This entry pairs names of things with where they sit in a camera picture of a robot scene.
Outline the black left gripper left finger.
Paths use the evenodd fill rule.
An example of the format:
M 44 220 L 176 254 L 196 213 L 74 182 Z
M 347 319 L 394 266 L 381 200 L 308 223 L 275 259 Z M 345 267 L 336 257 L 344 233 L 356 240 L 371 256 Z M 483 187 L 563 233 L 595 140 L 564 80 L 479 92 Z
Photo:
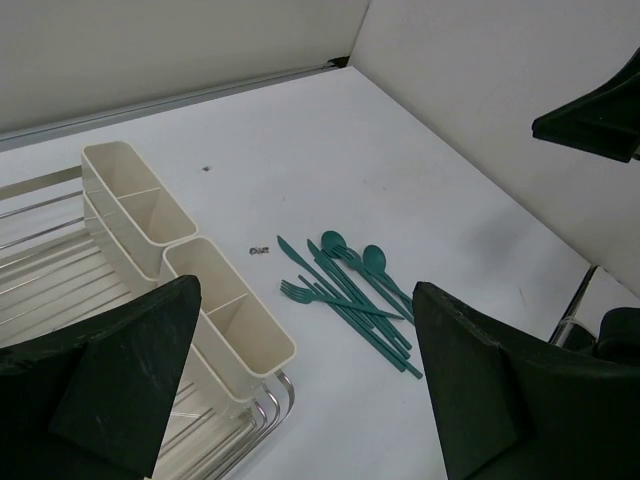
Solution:
M 2 477 L 152 477 L 201 301 L 182 275 L 2 348 Z

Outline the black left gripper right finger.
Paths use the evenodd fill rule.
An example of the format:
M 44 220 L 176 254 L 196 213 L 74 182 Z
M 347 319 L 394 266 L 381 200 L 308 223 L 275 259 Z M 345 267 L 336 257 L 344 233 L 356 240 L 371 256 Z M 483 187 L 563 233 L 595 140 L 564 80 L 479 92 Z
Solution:
M 429 282 L 415 327 L 451 479 L 635 479 L 639 312 L 607 312 L 580 350 L 540 340 Z

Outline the teal plastic spoon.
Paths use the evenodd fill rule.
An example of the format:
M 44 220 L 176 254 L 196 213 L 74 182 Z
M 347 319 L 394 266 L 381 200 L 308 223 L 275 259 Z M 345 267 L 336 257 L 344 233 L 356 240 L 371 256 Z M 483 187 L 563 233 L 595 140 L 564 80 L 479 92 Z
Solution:
M 414 325 L 413 315 L 403 306 L 400 305 L 382 286 L 382 284 L 369 273 L 364 265 L 360 255 L 353 249 L 349 248 L 346 241 L 336 231 L 325 231 L 321 236 L 321 245 L 325 252 L 332 258 L 343 260 L 351 269 L 356 270 L 361 277 L 366 280 L 379 295 L 391 305 L 402 317 Z
M 390 292 L 396 295 L 405 309 L 413 314 L 412 299 L 396 284 L 396 282 L 386 273 L 386 256 L 383 250 L 374 244 L 367 245 L 363 250 L 364 266 L 376 280 L 378 280 Z

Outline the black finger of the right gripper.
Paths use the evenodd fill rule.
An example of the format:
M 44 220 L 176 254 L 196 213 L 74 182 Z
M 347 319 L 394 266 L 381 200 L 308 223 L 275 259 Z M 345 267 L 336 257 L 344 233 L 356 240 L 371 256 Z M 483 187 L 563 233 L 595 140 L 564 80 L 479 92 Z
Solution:
M 605 84 L 534 120 L 532 136 L 614 161 L 639 158 L 639 54 Z

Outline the teal plastic fork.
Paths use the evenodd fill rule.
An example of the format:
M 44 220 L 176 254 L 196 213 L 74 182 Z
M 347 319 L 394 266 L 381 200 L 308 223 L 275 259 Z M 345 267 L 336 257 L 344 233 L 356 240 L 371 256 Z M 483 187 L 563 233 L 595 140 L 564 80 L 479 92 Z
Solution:
M 360 311 L 360 312 L 371 314 L 371 315 L 377 315 L 377 316 L 382 316 L 382 317 L 392 318 L 392 319 L 402 319 L 402 316 L 400 315 L 396 315 L 390 312 L 385 312 L 374 307 L 358 304 L 355 302 L 351 302 L 351 301 L 347 301 L 339 298 L 334 298 L 328 295 L 316 294 L 313 291 L 311 291 L 309 288 L 299 287 L 285 280 L 282 280 L 280 282 L 279 289 L 289 299 L 301 304 L 310 304 L 312 302 L 323 302 L 327 304 L 344 307 L 350 310 Z
M 385 289 L 374 279 L 373 275 L 369 274 L 366 271 L 364 263 L 357 253 L 341 245 L 336 245 L 331 248 L 330 253 L 334 257 L 343 260 L 353 270 L 356 270 L 361 275 L 361 277 L 366 280 L 389 305 L 391 305 L 402 315 L 403 318 L 409 321 L 413 319 L 413 317 L 403 307 L 401 307 L 400 304 L 396 300 L 394 300 L 391 295 L 388 294 Z

